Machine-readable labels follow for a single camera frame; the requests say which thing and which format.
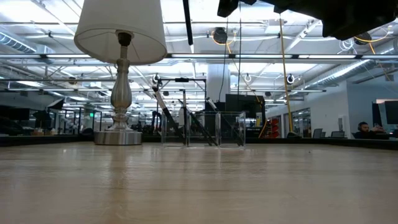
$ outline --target chair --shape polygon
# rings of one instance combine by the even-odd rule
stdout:
[[[330,137],[331,138],[344,138],[345,132],[344,131],[332,131]]]
[[[321,135],[322,135],[322,128],[317,128],[313,130],[312,138],[318,139],[321,138]]]

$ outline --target white lampshade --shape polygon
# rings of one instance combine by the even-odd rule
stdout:
[[[117,30],[134,34],[127,55],[131,65],[156,63],[166,56],[160,0],[85,0],[75,44],[93,58],[116,63]]]

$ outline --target lamp base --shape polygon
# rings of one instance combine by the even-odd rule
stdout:
[[[137,131],[98,131],[94,143],[105,146],[133,146],[142,144],[142,133]]]

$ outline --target wooden table surface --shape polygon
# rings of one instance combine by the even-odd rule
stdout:
[[[245,150],[0,148],[0,223],[398,223],[398,152],[252,144]]]

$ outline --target silver lamp stand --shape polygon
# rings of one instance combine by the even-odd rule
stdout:
[[[127,59],[127,47],[134,35],[130,32],[116,31],[120,48],[117,61],[118,76],[113,86],[111,104],[114,107],[113,125],[105,131],[95,132],[94,142],[99,145],[130,146],[142,144],[142,133],[133,131],[127,125],[127,109],[131,105],[132,95],[128,79],[130,61]]]

